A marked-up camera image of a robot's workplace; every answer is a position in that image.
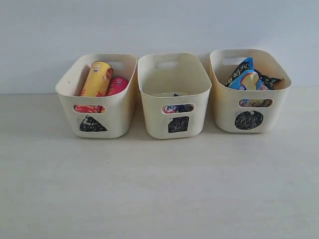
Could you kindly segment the cream bin square mark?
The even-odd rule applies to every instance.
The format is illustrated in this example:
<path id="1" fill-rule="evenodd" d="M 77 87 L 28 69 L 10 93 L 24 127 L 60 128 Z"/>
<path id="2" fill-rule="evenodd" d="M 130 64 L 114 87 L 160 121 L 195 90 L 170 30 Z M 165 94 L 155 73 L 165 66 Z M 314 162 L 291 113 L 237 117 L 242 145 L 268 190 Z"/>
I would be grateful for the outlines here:
<path id="1" fill-rule="evenodd" d="M 212 83 L 197 56 L 151 54 L 138 60 L 138 84 L 147 133 L 157 139 L 201 133 Z M 164 114 L 167 105 L 192 104 L 190 112 Z"/>

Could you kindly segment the pink chips can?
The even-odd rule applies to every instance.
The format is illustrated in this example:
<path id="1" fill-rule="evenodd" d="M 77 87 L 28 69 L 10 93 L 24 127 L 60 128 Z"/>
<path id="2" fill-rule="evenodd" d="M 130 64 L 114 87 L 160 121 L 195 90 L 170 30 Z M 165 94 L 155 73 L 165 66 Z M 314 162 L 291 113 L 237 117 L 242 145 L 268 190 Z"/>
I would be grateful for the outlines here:
<path id="1" fill-rule="evenodd" d="M 112 96 L 122 92 L 128 85 L 129 81 L 123 77 L 113 77 L 108 87 L 103 86 L 93 96 L 105 97 Z M 102 114 L 105 112 L 105 107 L 101 105 L 75 105 L 74 110 L 78 113 L 94 113 Z"/>

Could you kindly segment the blue seafood noodle packet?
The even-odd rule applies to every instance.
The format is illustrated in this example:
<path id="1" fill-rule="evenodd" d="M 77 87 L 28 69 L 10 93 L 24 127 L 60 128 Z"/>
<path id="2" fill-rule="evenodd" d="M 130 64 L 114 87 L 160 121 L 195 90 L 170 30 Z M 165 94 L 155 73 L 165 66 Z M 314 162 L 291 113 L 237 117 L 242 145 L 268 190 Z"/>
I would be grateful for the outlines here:
<path id="1" fill-rule="evenodd" d="M 243 60 L 228 78 L 224 86 L 240 91 L 260 90 L 262 81 L 258 73 L 254 70 L 253 58 L 247 57 Z"/>

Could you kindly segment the cream bin circle mark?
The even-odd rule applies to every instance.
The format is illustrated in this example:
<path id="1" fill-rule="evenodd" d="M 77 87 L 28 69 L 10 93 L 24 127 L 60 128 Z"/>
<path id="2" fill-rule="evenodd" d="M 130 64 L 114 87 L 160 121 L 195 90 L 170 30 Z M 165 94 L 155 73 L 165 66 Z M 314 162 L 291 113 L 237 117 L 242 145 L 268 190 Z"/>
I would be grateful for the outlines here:
<path id="1" fill-rule="evenodd" d="M 224 62 L 227 58 L 252 57 L 254 68 L 269 77 L 280 79 L 274 90 L 240 91 L 225 86 L 236 64 Z M 215 124 L 231 133 L 264 133 L 271 130 L 281 112 L 291 79 L 268 52 L 258 49 L 223 49 L 210 53 L 209 70 L 212 89 L 211 104 Z M 268 107 L 243 107 L 241 100 L 271 100 Z"/>

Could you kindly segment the orange mutton noodle packet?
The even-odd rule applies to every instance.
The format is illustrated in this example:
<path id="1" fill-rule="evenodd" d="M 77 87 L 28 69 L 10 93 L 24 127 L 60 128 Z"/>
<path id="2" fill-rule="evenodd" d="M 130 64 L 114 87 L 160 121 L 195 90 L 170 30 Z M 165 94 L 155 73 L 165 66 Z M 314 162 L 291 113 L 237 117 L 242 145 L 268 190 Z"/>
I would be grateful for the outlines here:
<path id="1" fill-rule="evenodd" d="M 255 69 L 255 72 L 258 74 L 258 81 L 256 89 L 258 91 L 266 91 L 266 90 L 277 90 L 280 87 L 280 84 L 283 82 L 283 78 L 275 78 L 275 77 L 269 77 L 267 75 L 262 74 L 258 70 Z"/>

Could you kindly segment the yellow chips can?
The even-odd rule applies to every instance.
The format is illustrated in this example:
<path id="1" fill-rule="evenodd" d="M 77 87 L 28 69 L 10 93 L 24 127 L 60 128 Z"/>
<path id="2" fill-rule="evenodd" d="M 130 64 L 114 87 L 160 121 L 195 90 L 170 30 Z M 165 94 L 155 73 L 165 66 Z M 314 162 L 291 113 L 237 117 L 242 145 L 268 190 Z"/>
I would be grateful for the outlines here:
<path id="1" fill-rule="evenodd" d="M 93 62 L 80 96 L 106 96 L 112 75 L 113 68 L 110 64 L 103 61 Z"/>

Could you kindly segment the small blue white packet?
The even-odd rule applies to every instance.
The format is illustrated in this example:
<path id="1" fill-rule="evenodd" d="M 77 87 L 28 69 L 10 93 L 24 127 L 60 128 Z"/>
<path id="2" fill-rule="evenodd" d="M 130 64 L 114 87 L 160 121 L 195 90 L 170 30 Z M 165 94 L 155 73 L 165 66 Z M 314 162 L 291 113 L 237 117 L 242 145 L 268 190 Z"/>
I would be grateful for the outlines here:
<path id="1" fill-rule="evenodd" d="M 192 104 L 181 104 L 181 105 L 167 105 L 163 107 L 162 111 L 164 114 L 175 114 L 190 112 L 194 109 Z"/>

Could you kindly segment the cream bin triangle mark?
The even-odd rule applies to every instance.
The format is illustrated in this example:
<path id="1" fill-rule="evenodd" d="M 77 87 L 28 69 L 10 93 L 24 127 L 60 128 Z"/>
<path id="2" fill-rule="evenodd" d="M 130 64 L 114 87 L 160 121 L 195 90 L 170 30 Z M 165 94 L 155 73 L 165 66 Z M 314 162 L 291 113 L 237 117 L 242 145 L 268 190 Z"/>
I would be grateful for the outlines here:
<path id="1" fill-rule="evenodd" d="M 118 94 L 107 97 L 82 97 L 81 90 L 93 62 L 109 63 L 114 76 L 127 79 L 128 85 Z M 130 128 L 138 96 L 137 64 L 129 54 L 96 53 L 80 57 L 57 83 L 55 90 L 72 131 L 83 138 L 118 138 Z M 75 105 L 100 105 L 103 113 L 78 113 Z"/>

